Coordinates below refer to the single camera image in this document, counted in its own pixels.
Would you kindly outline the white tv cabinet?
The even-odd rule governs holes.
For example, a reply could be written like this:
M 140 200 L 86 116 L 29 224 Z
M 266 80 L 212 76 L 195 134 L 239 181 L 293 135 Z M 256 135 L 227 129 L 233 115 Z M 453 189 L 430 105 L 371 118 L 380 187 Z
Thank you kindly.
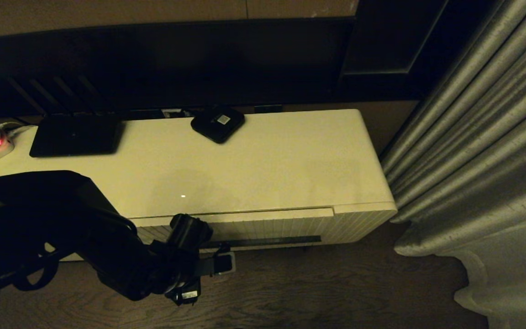
M 20 133 L 0 176 L 71 170 L 87 176 L 137 227 L 164 241 L 175 214 L 331 208 L 317 245 L 359 241 L 397 213 L 359 110 L 249 114 L 224 144 L 190 118 L 129 121 L 117 152 L 29 156 L 37 129 Z

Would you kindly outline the small black square box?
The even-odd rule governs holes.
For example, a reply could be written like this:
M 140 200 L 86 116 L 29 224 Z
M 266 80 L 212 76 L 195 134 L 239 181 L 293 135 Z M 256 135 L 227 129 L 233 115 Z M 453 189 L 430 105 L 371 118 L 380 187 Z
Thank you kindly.
M 190 125 L 203 137 L 224 144 L 244 123 L 246 117 L 240 111 L 229 106 L 214 106 L 195 115 Z

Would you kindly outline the cream white ribbed drawer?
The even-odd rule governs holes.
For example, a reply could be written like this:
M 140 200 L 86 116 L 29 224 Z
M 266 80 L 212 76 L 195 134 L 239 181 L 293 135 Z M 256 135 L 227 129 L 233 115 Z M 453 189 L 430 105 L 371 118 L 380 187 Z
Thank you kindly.
M 333 219 L 331 208 L 312 208 L 276 211 L 234 212 L 229 214 L 195 214 L 195 218 L 207 222 L 213 235 L 209 241 L 229 241 L 239 239 L 304 237 L 323 235 L 328 221 Z M 307 247 L 321 244 L 251 246 L 231 248 L 232 251 Z M 215 252 L 217 249 L 200 249 L 202 253 Z

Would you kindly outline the grey pleated curtain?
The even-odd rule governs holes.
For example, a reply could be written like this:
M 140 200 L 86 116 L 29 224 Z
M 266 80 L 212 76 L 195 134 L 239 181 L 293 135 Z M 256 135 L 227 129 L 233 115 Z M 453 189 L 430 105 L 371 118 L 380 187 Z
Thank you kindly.
M 381 163 L 396 253 L 457 258 L 455 302 L 526 329 L 526 0 L 491 7 Z

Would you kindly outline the black television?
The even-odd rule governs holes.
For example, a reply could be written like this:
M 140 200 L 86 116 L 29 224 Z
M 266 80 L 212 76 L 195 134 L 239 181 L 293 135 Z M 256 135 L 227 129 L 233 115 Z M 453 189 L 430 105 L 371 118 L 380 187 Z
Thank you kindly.
M 152 23 L 0 37 L 0 118 L 325 100 L 350 17 Z

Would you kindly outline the dark framed wall panel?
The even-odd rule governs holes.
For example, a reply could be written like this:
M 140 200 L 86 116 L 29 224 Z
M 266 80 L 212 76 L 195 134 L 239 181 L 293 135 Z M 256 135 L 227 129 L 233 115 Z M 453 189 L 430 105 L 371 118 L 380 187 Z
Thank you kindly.
M 338 101 L 424 98 L 498 0 L 360 0 Z

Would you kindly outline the black wifi router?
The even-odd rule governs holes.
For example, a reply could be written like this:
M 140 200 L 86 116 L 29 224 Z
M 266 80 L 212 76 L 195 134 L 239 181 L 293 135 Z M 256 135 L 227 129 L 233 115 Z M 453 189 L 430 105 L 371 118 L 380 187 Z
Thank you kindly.
M 32 158 L 116 152 L 124 122 L 86 76 L 7 81 L 42 117 L 29 151 Z

